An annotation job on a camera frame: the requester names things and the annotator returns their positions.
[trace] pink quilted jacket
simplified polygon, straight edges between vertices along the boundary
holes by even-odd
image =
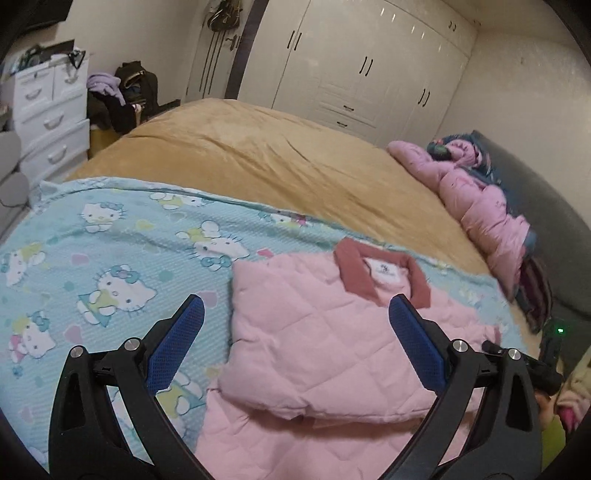
[[[499,341],[473,309],[430,288],[411,256],[351,239],[334,255],[237,261],[233,272],[234,344],[196,450],[219,479],[383,473],[434,401],[389,324],[395,294],[450,338]]]
[[[484,253],[492,274],[512,300],[530,224],[521,215],[514,218],[507,214],[503,191],[481,184],[456,168],[454,162],[434,161],[417,145],[397,141],[387,150],[413,177],[439,195],[450,215]]]

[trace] light blue blanket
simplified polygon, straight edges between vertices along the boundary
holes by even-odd
[[[0,249],[0,408],[46,465],[53,397],[72,346],[96,352],[141,338],[197,293],[204,327],[157,395],[192,450],[206,388],[228,355],[232,262],[330,251],[346,235],[370,241],[315,218],[170,185],[44,183],[34,211]],[[523,348],[496,280],[416,257],[429,283],[500,325],[504,346]],[[111,398],[132,451],[146,459],[116,389]]]

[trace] drawer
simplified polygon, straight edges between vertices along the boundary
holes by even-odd
[[[86,118],[86,91],[63,100],[27,119],[14,119],[14,130],[21,138],[21,156],[44,145],[55,135]]]
[[[356,98],[347,98],[326,90],[319,90],[316,102],[321,106],[374,127],[380,107]]]
[[[75,92],[86,90],[87,78],[88,60],[82,62],[78,70],[69,61],[58,65],[53,79],[53,100],[60,101]]]
[[[51,105],[53,100],[54,67],[46,67],[35,72],[22,72],[11,78],[3,99],[12,107],[14,119],[28,118],[35,112]]]
[[[309,116],[308,120],[312,120],[317,124],[344,132],[354,137],[361,138],[369,143],[374,143],[377,135],[377,130],[371,125],[364,124],[354,120],[348,116],[333,112],[324,107],[318,107]]]
[[[90,120],[87,119],[73,125],[49,145],[36,149],[21,160],[21,172],[29,179],[31,188],[88,150],[89,138]]]

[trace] black backpack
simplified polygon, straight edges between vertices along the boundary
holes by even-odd
[[[124,63],[117,69],[115,76],[121,79],[119,90],[125,101],[142,105],[142,121],[160,113],[158,77],[143,68],[139,60]]]

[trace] clothing label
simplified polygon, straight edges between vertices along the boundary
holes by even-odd
[[[400,283],[400,272],[398,266],[384,262],[382,260],[376,260],[374,258],[364,259],[371,271],[372,278],[380,283]]]

